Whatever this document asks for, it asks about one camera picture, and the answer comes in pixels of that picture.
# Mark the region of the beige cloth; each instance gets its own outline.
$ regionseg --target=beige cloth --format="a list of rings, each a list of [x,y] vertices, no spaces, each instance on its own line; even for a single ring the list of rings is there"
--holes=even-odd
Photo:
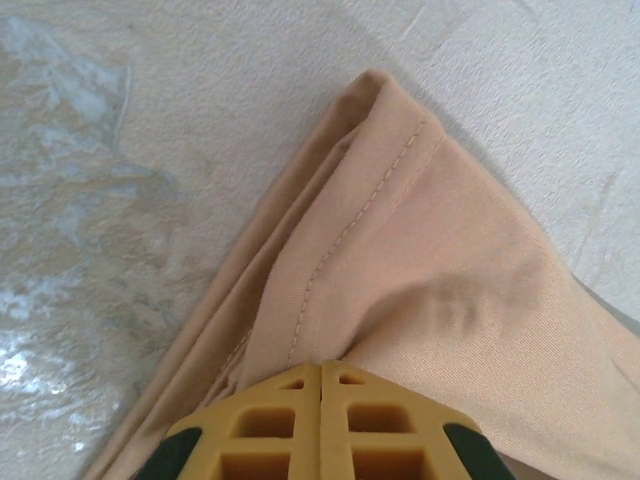
[[[276,181],[87,478],[127,478],[184,415],[342,357],[469,414],[552,477],[640,478],[640,342],[380,72]]]

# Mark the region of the folded fabric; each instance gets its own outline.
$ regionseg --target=folded fabric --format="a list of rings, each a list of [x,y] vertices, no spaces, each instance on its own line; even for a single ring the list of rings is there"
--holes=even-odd
[[[130,478],[181,417],[332,358],[467,413],[551,477],[640,478],[640,341],[376,71],[275,182],[87,478]]]

